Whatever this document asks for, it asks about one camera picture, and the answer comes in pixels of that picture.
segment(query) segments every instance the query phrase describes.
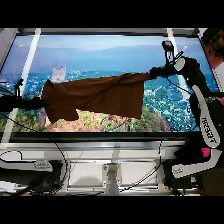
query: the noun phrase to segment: brown cloth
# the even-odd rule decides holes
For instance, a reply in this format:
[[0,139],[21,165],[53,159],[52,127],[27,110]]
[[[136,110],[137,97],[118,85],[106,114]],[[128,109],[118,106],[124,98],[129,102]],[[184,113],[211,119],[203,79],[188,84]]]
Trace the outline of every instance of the brown cloth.
[[76,109],[130,118],[141,118],[144,81],[149,73],[122,74],[101,78],[87,78],[44,85],[42,100],[51,123],[59,119],[79,119]]

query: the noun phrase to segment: black frame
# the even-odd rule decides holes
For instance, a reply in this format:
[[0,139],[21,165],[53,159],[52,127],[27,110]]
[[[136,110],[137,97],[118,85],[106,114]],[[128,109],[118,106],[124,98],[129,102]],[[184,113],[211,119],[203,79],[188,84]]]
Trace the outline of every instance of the black frame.
[[[168,37],[168,34],[165,33],[132,33],[132,32],[44,32],[44,35],[125,35],[125,36],[164,36]],[[17,36],[27,36],[34,35],[34,32],[24,32],[16,34]],[[186,35],[186,34],[174,34],[175,37],[187,37],[187,38],[198,38],[204,54],[206,56],[207,62],[212,71],[211,65],[209,63],[208,57],[205,53],[203,44],[196,34]],[[0,68],[0,73],[4,67],[4,63]],[[2,139],[4,132],[0,132],[0,139]],[[201,132],[121,132],[121,133],[112,133],[112,132],[12,132],[9,143],[54,143],[54,142],[101,142],[101,141],[128,141],[128,142],[149,142],[149,141],[161,141],[161,140],[198,140],[201,138]]]

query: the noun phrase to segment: logo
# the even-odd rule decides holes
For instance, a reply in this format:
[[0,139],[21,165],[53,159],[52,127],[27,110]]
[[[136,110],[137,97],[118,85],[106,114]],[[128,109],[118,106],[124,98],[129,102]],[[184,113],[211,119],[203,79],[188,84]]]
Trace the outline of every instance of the logo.
[[205,130],[205,133],[207,134],[207,137],[210,139],[210,142],[217,143],[217,141],[216,141],[216,139],[215,139],[210,127],[209,127],[207,118],[202,117],[201,119],[202,119],[202,124],[203,124],[204,130]]

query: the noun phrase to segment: garment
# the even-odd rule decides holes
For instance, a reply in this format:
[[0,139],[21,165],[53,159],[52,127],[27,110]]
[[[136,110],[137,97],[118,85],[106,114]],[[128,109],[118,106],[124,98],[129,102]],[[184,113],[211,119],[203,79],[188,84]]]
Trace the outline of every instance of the garment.
[[144,81],[149,79],[149,73],[126,73],[63,83],[47,80],[42,100],[48,103],[45,110],[51,123],[77,120],[76,109],[140,119]]

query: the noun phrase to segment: robotic arm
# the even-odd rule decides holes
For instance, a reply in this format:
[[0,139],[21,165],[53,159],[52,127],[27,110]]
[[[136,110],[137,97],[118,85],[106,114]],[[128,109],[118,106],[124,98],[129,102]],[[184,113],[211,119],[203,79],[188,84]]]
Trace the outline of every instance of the robotic arm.
[[168,52],[173,53],[170,41],[163,41],[165,50],[165,67],[152,68],[150,74],[154,77],[167,78],[172,75],[182,75],[187,85],[193,90],[190,97],[190,106],[197,125],[200,127],[203,140],[210,148],[210,160],[196,164],[175,164],[172,173],[175,178],[193,175],[214,167],[223,167],[224,154],[224,93],[212,93],[206,84],[206,78],[200,70],[200,64],[193,58],[181,56],[180,52],[173,60],[169,61]]

